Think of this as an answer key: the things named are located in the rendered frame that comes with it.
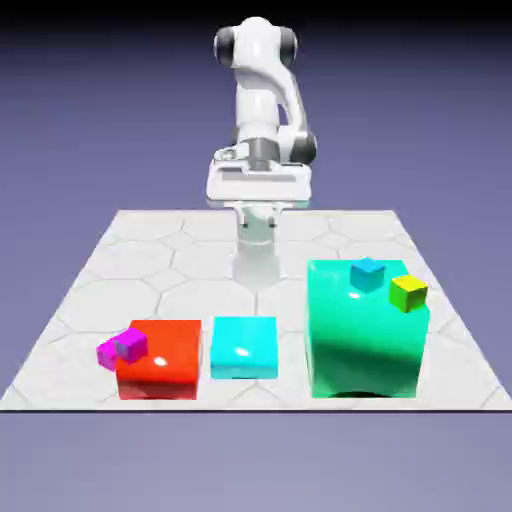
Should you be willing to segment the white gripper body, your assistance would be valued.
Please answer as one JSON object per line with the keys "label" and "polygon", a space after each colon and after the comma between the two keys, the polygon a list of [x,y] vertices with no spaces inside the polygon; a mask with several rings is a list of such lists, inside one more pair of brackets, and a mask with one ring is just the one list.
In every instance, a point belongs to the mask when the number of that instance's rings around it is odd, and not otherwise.
{"label": "white gripper body", "polygon": [[206,198],[214,208],[243,203],[307,205],[312,196],[312,170],[302,164],[269,162],[268,170],[251,170],[247,160],[212,159]]}

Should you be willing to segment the small blue cube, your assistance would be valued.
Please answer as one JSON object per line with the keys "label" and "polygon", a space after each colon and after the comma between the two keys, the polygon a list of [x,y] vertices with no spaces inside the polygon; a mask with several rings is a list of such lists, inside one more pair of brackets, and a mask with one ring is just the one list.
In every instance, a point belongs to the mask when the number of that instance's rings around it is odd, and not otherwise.
{"label": "small blue cube", "polygon": [[386,265],[370,257],[354,260],[350,267],[350,284],[365,293],[382,286]]}

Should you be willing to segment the small yellow cube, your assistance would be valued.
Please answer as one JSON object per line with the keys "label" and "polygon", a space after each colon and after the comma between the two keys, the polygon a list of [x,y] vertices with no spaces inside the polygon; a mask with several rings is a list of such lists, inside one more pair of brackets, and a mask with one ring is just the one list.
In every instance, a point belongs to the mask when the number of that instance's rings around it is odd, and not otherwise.
{"label": "small yellow cube", "polygon": [[409,313],[425,305],[427,293],[428,285],[408,274],[391,279],[388,298],[402,313]]}

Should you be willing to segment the small purple cube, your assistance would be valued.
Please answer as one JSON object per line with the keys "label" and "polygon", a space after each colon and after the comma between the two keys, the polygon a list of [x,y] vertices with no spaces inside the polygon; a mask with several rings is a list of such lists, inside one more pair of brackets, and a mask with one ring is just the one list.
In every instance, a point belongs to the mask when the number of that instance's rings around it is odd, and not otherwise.
{"label": "small purple cube", "polygon": [[148,353],[147,336],[140,330],[129,327],[113,338],[117,358],[133,364]]}

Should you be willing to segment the small magenta cube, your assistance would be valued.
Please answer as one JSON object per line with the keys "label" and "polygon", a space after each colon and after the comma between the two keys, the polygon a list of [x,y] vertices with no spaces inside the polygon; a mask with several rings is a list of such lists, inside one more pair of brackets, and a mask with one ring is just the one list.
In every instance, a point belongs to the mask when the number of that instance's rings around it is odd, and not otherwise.
{"label": "small magenta cube", "polygon": [[117,364],[117,346],[114,339],[109,339],[96,347],[96,357],[98,364],[114,372]]}

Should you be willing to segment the large cyan box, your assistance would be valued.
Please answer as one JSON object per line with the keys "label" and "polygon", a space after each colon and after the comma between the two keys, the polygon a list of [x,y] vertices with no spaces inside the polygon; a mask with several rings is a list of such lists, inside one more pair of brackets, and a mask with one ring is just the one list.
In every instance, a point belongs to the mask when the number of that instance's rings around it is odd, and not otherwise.
{"label": "large cyan box", "polygon": [[277,378],[276,318],[216,317],[210,348],[210,374],[217,380]]}

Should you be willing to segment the large green box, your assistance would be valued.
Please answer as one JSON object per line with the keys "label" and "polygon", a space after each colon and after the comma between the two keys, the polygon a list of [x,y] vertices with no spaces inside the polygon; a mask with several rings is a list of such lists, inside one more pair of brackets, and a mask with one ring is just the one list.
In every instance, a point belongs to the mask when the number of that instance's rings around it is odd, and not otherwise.
{"label": "large green box", "polygon": [[351,283],[358,260],[307,263],[305,348],[315,398],[416,395],[430,310],[404,312],[389,301],[392,280],[408,274],[401,260],[380,260],[381,284]]}

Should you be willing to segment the large red box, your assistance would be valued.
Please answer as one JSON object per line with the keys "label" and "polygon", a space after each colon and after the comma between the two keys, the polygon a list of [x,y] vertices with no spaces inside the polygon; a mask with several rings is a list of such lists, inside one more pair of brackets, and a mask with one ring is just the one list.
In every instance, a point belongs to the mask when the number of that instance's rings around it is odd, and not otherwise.
{"label": "large red box", "polygon": [[133,320],[147,337],[147,354],[116,364],[121,400],[195,400],[199,381],[201,321]]}

